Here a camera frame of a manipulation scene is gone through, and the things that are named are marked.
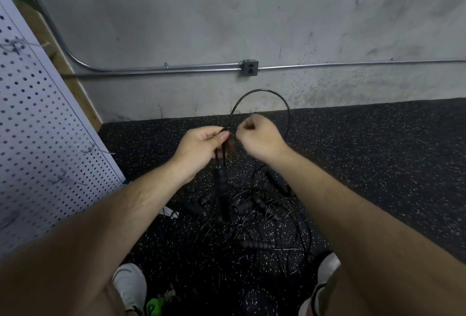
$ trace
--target person's right hand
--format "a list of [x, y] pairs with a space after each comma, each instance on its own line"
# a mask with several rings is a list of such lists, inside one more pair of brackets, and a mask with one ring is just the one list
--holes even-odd
[[252, 114], [240, 123], [236, 138], [249, 155], [269, 165], [289, 149], [274, 123], [259, 114]]

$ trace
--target white shoe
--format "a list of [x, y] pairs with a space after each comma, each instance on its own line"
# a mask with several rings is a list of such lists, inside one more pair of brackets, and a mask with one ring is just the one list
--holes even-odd
[[147, 283], [139, 267], [133, 263], [121, 265], [113, 274], [112, 281], [125, 304], [126, 311], [135, 310], [141, 315], [144, 311]]
[[320, 293], [322, 292], [322, 290], [324, 290], [324, 287], [322, 285], [327, 283], [330, 276], [333, 274], [333, 272], [336, 271], [338, 267], [340, 267], [340, 265], [340, 260], [338, 259], [338, 257], [336, 257], [336, 254], [333, 252], [323, 259], [322, 263], [319, 266], [319, 269], [317, 270], [317, 285], [314, 288], [314, 291], [312, 292], [312, 296], [302, 303], [301, 307], [299, 308], [298, 316], [306, 316], [309, 304], [312, 299], [315, 299], [314, 308], [316, 310], [319, 309], [318, 298], [314, 297], [314, 294]]

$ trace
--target concrete wall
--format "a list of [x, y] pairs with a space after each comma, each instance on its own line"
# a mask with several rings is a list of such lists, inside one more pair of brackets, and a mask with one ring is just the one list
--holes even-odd
[[[465, 0], [43, 0], [98, 67], [258, 59], [260, 65], [465, 57]], [[466, 97], [466, 65], [412, 65], [84, 81], [104, 122], [225, 114], [270, 88], [323, 107]], [[240, 112], [283, 109], [255, 94]]]

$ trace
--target white pegboard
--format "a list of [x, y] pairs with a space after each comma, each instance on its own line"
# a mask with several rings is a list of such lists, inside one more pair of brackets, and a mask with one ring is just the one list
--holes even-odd
[[[90, 143], [107, 149], [11, 0], [0, 0], [0, 44], [4, 256], [120, 188], [125, 178], [111, 155], [83, 153]], [[53, 183], [63, 170], [65, 180]]]

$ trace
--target forearm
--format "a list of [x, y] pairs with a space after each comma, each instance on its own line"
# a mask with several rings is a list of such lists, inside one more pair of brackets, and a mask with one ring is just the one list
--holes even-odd
[[137, 239], [183, 184], [172, 162], [147, 173], [0, 266], [3, 306], [71, 314], [102, 290]]
[[289, 150], [271, 163], [290, 184], [377, 313], [455, 315], [466, 267]]

